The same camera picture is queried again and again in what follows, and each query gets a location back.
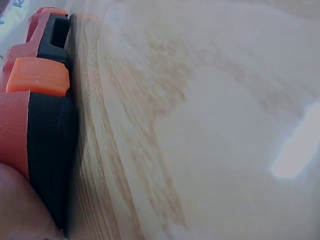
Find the wood grain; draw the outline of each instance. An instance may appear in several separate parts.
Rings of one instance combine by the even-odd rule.
[[[315,239],[303,183],[268,165],[320,97],[319,1],[65,8],[80,114],[70,240]]]

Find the orange plastic part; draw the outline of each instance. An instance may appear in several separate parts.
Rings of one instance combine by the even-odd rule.
[[[55,8],[55,7],[41,7],[38,11],[36,11],[37,14],[43,14],[43,13],[51,13],[51,14],[57,14],[60,16],[67,16],[68,13],[64,9]]]
[[[63,63],[38,57],[18,57],[6,85],[6,92],[31,91],[66,96],[69,72]]]

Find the wooden surface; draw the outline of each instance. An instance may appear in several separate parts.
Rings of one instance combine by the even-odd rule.
[[[64,7],[81,119],[70,240],[319,239],[319,159],[286,179],[271,166],[320,97],[320,1]]]

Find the black plastic part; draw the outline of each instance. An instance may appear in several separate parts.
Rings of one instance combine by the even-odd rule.
[[[38,93],[31,93],[28,107],[29,181],[57,227],[64,230],[78,113],[70,99]]]
[[[64,49],[70,22],[68,17],[51,13],[38,47],[37,58],[49,59],[65,65],[72,72],[72,61]]]

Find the finger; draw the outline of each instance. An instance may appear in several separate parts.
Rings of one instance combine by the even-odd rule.
[[[3,164],[0,164],[0,213],[0,228],[9,219],[3,224],[7,224],[7,234],[12,239],[63,239],[28,181],[15,169]]]

